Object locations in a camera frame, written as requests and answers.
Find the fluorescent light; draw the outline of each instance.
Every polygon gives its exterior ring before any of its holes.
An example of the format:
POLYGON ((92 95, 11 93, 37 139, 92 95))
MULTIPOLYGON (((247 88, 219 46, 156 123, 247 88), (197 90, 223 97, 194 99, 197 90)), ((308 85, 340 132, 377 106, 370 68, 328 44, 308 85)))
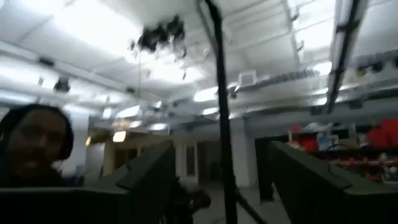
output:
POLYGON ((319 72, 318 75, 329 75, 331 71, 331 62, 323 62, 316 64, 312 67, 315 71, 319 72))
POLYGON ((325 105, 328 99, 326 97, 320 98, 314 101, 314 103, 318 106, 325 105))
POLYGON ((91 136, 88 136, 87 140, 86 140, 86 146, 89 146, 91 143, 91 136))
POLYGON ((113 142, 123 142, 124 139, 126 138, 126 132, 125 131, 118 131, 113 135, 113 142))
POLYGON ((328 47, 333 39, 333 19, 303 29, 296 34, 298 43, 304 41, 304 50, 318 50, 328 47))
POLYGON ((54 15, 54 21, 71 36, 117 56, 124 55, 129 42, 142 31, 141 26, 95 0, 75 1, 54 15))
POLYGON ((131 116, 136 116, 140 112, 139 105, 127 108, 117 113, 116 118, 128 118, 131 116))
POLYGON ((65 105, 63 107, 64 110, 73 112, 73 113, 82 113, 82 114, 98 114, 97 111, 91 110, 89 108, 84 108, 77 105, 65 105))
POLYGON ((156 124, 152 124, 149 126, 150 130, 153 131, 160 131, 160 130, 165 130, 167 128, 168 124, 164 124, 164 123, 156 123, 156 124))
POLYGON ((72 0, 22 0, 25 7, 39 14, 51 15, 63 9, 72 0))
POLYGON ((16 101, 19 103, 33 103, 35 100, 37 100, 37 98, 34 96, 23 95, 20 93, 14 93, 11 91, 4 91, 4 90, 0 91, 0 99, 16 101))
POLYGON ((132 123, 130 123, 130 128, 136 128, 140 125, 142 125, 142 121, 133 121, 132 123))
POLYGON ((105 108, 102 113, 102 118, 109 119, 112 115, 112 108, 105 108))
POLYGON ((157 103, 156 103, 156 108, 160 108, 162 106, 162 102, 161 101, 158 101, 157 103))
POLYGON ((195 68, 184 70, 176 64, 164 64, 159 60, 152 66, 149 76, 150 79, 164 80, 176 84, 194 82, 202 77, 203 75, 195 68))
POLYGON ((201 112, 201 114, 202 115, 209 115, 209 114, 214 114, 214 113, 217 113, 217 112, 218 112, 218 108, 207 108, 207 109, 204 109, 201 112))
POLYGON ((196 102, 205 102, 209 100, 215 100, 217 99, 216 93, 217 93, 218 87, 212 87, 208 88, 206 90, 201 90, 193 96, 193 100, 196 102))

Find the white column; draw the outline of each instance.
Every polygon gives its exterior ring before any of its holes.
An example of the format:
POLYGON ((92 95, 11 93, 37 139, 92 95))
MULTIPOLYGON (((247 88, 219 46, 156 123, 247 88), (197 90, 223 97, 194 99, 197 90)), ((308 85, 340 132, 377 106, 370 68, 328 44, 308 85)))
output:
POLYGON ((70 157, 63 161, 60 169, 62 175, 73 175, 79 167, 86 163, 86 140, 88 137, 88 113, 69 112, 69 119, 72 122, 75 140, 70 157))
POLYGON ((251 187, 257 183, 256 150, 243 119, 231 120, 233 166, 238 187, 251 187))

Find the ceiling beam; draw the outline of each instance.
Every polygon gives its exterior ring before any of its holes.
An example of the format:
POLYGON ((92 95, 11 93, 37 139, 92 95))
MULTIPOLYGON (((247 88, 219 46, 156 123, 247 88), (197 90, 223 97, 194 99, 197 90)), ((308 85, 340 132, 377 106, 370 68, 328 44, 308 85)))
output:
POLYGON ((358 38, 368 0, 340 0, 336 2, 336 33, 332 45, 332 72, 328 79, 328 93, 324 113, 333 112, 338 90, 344 79, 351 53, 358 38))

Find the person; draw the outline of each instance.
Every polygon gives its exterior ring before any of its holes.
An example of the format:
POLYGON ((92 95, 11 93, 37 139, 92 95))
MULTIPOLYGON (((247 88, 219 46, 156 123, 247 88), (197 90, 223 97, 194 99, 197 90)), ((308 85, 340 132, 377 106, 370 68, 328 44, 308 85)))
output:
POLYGON ((0 187, 67 187, 53 168, 70 157, 73 130, 57 107, 29 104, 0 121, 0 187))

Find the headphones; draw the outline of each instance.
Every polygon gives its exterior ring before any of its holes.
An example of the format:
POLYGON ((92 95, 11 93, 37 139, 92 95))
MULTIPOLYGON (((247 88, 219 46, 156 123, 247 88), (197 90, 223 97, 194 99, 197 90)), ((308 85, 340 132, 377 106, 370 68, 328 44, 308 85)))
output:
POLYGON ((59 161, 64 161, 65 159, 68 159, 70 157, 70 154, 72 153, 74 140, 71 122, 59 108, 40 104, 30 104, 19 108, 11 109, 3 117, 3 119, 0 121, 0 156, 2 156, 7 148, 11 132, 24 118, 24 116, 32 110, 48 110, 62 117, 65 122, 65 137, 63 139, 61 150, 57 159, 59 161))

